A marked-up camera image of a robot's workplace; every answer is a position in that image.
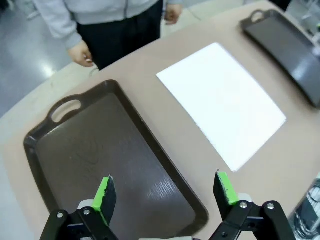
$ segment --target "black tray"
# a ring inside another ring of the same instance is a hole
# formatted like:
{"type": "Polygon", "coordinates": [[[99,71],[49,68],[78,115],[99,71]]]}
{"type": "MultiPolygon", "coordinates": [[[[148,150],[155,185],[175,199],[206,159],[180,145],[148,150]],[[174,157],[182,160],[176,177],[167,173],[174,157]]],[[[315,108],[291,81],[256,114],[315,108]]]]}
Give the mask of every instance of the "black tray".
{"type": "Polygon", "coordinates": [[[73,213],[111,174],[117,203],[110,227],[121,240],[189,236],[208,221],[206,209],[114,80],[59,101],[25,137],[24,149],[49,211],[73,213]],[[73,100],[81,107],[54,122],[54,112],[73,100]]]}
{"type": "Polygon", "coordinates": [[[254,11],[240,26],[290,74],[310,103],[320,108],[320,48],[276,10],[254,11]],[[261,18],[253,21],[258,15],[261,18]]]}

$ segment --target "bolt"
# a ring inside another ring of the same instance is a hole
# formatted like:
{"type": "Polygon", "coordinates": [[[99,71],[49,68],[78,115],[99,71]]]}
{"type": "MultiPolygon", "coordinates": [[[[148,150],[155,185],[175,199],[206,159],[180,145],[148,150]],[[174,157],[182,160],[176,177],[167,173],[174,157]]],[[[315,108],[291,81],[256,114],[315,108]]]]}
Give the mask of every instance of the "bolt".
{"type": "Polygon", "coordinates": [[[62,218],[63,216],[64,216],[64,214],[63,214],[62,212],[59,212],[59,213],[56,215],[56,217],[57,217],[58,219],[62,218]]]}
{"type": "Polygon", "coordinates": [[[275,208],[275,205],[273,203],[269,202],[268,205],[267,205],[267,208],[272,210],[272,209],[275,208]]]}
{"type": "Polygon", "coordinates": [[[244,202],[244,201],[240,202],[240,208],[246,209],[247,207],[248,207],[248,205],[246,202],[244,202]]]}
{"type": "Polygon", "coordinates": [[[85,210],[83,211],[83,213],[84,213],[84,215],[89,215],[90,210],[89,210],[89,209],[85,209],[85,210]]]}

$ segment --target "white sheet of paper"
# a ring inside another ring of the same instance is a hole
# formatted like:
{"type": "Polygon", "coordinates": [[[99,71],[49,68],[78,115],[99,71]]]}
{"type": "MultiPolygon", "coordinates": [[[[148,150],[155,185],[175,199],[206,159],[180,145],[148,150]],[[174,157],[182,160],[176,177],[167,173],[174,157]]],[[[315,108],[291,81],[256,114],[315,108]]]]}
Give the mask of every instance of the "white sheet of paper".
{"type": "Polygon", "coordinates": [[[234,172],[286,121],[262,87],[218,43],[159,72],[157,77],[234,172]]]}

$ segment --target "beige tabletop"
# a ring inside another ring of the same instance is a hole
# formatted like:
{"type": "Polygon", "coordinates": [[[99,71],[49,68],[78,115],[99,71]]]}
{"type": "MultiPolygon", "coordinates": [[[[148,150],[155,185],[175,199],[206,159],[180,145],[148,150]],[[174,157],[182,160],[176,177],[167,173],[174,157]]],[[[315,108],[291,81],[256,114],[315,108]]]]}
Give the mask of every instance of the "beige tabletop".
{"type": "MultiPolygon", "coordinates": [[[[228,173],[237,192],[248,193],[258,205],[278,201],[287,215],[320,171],[319,111],[309,105],[293,81],[239,27],[239,21],[254,10],[270,8],[274,6],[261,1],[185,28],[121,59],[66,94],[83,93],[109,79],[119,82],[207,208],[209,222],[196,235],[199,239],[208,239],[221,222],[213,195],[217,169],[228,173]],[[158,72],[214,42],[220,43],[250,72],[287,117],[280,130],[238,172],[229,170],[188,113],[156,77],[158,72]]],[[[30,171],[23,139],[44,119],[50,107],[19,126],[18,134],[4,146],[11,186],[36,238],[41,235],[49,213],[30,171]]]]}

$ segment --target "tray handle hole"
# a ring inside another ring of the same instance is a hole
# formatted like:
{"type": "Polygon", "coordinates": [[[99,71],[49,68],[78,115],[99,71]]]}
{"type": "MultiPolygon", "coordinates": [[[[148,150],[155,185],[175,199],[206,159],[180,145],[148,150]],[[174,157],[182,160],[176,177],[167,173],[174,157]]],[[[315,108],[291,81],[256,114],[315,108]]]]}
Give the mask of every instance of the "tray handle hole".
{"type": "Polygon", "coordinates": [[[66,116],[67,114],[73,111],[79,110],[80,108],[81,108],[81,102],[79,100],[68,101],[54,111],[54,113],[51,115],[51,119],[55,123],[59,123],[64,116],[66,116]]]}
{"type": "Polygon", "coordinates": [[[264,12],[263,11],[260,11],[260,10],[257,10],[255,12],[252,13],[251,15],[251,21],[253,23],[256,23],[260,20],[263,20],[265,18],[265,15],[264,15],[264,12]]]}

